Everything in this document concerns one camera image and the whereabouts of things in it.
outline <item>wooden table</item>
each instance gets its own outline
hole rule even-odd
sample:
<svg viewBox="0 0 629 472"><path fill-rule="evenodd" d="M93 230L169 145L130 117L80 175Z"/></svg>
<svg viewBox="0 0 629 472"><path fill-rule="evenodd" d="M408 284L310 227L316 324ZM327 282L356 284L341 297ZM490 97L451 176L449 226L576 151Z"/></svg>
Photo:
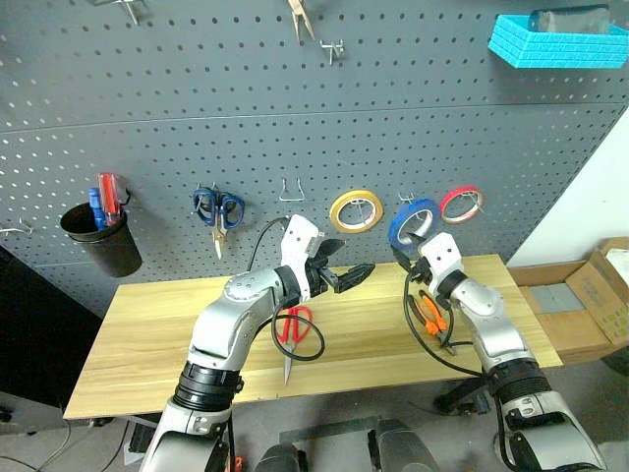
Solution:
<svg viewBox="0 0 629 472"><path fill-rule="evenodd" d="M466 272L504 295L507 314L526 337L542 367L561 361L497 255L465 258ZM465 377L424 352L402 314L404 271L378 265L359 287L311 300L314 321L325 335L325 354L293 362L284 385L283 357L268 327L257 337L243 369L245 388L235 402L328 393L382 385ZM67 419L161 411L184 366L195 319L219 297L228 277L121 285L109 307L65 413ZM416 293L417 285L412 286ZM453 340L470 338L455 313ZM436 350L433 338L426 336ZM316 351L316 336L300 344ZM443 350L445 358L449 354ZM458 347L455 363L479 369L471 346Z"/></svg>

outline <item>gray pegboard wall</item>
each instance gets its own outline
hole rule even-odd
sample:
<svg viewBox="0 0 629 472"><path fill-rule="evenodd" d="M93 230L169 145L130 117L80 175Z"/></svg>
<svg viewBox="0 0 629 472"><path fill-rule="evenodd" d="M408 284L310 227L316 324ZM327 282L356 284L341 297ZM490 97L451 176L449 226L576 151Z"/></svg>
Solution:
<svg viewBox="0 0 629 472"><path fill-rule="evenodd" d="M466 255L508 259L626 106L626 67L514 70L486 49L496 14L546 1L307 1L318 38L345 42L332 67L304 31L297 42L285 0L146 5L139 27L115 5L0 6L0 225L22 217L35 228L1 243L100 315L121 281L241 271L280 214L338 236L329 206L358 188L379 195L385 216L345 236L336 264L392 260L398 192L439 201L465 184L486 193L485 213L441 228ZM628 9L612 3L617 23ZM59 228L102 170L135 196L144 264L123 280ZM282 178L295 195L298 177L306 199L279 202ZM247 202L222 262L190 215L197 182ZM262 245L259 266L277 264L277 241Z"/></svg>

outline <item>gray floor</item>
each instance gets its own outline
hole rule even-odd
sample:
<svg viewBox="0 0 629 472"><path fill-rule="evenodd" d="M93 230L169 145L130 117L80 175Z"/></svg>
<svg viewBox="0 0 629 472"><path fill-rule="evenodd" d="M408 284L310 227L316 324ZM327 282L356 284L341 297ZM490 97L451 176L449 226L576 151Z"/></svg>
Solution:
<svg viewBox="0 0 629 472"><path fill-rule="evenodd" d="M603 453L615 471L629 470L627 442L629 413L626 406L627 379L601 362L546 371L596 443L621 442L606 446ZM307 396L241 405L235 409L236 449L248 464L256 463L263 452L277 443L282 432L315 425L382 416L400 418L420 435L441 466L442 472L498 472L507 470L495 458L492 439L495 417L442 417L420 410L430 408L432 399L451 383L422 383L391 388ZM98 472L120 440L125 422L116 420L102 428L73 428L69 449L46 467L46 472ZM32 465L40 465L63 440L63 430L34 436L0 437L0 455L11 455ZM299 442L309 456L312 472L370 471L364 432ZM120 454L108 472L136 472L139 465L124 466ZM0 460L0 471L23 472L18 464Z"/></svg>

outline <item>blue scissors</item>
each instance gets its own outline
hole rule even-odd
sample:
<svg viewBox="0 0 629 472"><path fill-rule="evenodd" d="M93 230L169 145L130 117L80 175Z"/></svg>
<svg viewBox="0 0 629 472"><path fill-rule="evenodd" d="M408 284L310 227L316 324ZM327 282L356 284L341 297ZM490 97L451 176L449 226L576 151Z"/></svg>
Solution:
<svg viewBox="0 0 629 472"><path fill-rule="evenodd" d="M245 202L227 192L199 187L193 192L193 207L200 220L211 226L216 256L223 259L227 230L243 222Z"/></svg>

